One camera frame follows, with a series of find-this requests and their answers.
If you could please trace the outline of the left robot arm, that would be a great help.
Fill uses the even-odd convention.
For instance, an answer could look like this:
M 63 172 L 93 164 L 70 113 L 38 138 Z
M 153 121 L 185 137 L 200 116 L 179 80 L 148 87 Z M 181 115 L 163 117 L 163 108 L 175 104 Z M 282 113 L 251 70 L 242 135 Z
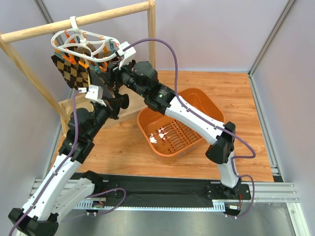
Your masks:
M 69 130 L 53 167 L 32 197 L 9 213 L 8 218 L 13 223 L 10 235 L 19 230 L 27 236 L 53 236 L 66 215 L 83 199 L 104 198 L 108 193 L 121 190 L 119 187 L 106 189 L 101 175 L 87 171 L 72 188 L 61 193 L 90 154 L 101 127 L 109 118 L 118 119 L 120 109 L 129 105 L 126 94 L 117 94 L 114 98 L 93 95 L 89 100 L 94 105 L 92 112 L 72 105 Z

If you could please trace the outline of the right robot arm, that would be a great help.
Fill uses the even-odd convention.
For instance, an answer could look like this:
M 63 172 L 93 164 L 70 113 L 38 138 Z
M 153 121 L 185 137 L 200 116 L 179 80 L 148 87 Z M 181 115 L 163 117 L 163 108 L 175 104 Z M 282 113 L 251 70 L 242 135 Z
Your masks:
M 148 61 L 132 61 L 128 65 L 111 62 L 105 80 L 115 93 L 124 85 L 140 95 L 152 111 L 180 121 L 203 137 L 210 145 L 205 155 L 217 164 L 220 172 L 220 193 L 227 197 L 239 194 L 241 178 L 232 163 L 234 123 L 217 121 L 193 107 L 173 89 L 159 82 L 158 72 Z

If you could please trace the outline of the black sock yellow trim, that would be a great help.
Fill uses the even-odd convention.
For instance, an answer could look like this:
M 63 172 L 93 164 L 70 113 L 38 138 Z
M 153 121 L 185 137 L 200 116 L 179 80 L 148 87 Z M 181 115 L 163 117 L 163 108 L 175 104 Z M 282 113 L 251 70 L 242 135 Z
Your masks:
M 114 98 L 113 91 L 111 91 L 106 83 L 98 76 L 98 74 L 94 71 L 89 69 L 89 77 L 90 77 L 90 84 L 95 86 L 100 86 L 102 88 L 102 98 Z

